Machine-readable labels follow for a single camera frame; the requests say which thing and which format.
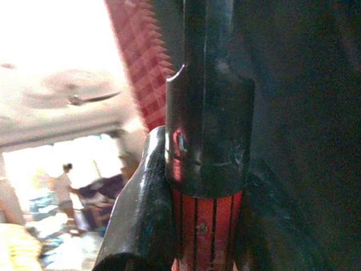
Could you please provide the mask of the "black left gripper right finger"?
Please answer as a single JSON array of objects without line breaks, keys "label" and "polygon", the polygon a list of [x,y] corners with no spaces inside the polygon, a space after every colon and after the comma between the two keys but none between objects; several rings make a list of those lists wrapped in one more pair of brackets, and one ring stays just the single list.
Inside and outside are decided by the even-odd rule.
[{"label": "black left gripper right finger", "polygon": [[332,270],[269,172],[249,172],[234,245],[237,270]]}]

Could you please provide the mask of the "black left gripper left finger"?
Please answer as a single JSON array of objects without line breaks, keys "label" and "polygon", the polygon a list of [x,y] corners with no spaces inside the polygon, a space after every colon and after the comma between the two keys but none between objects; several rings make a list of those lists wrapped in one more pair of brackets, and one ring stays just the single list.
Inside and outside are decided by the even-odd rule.
[{"label": "black left gripper left finger", "polygon": [[153,129],[113,207],[94,270],[171,270],[175,226],[165,179],[165,128]]}]

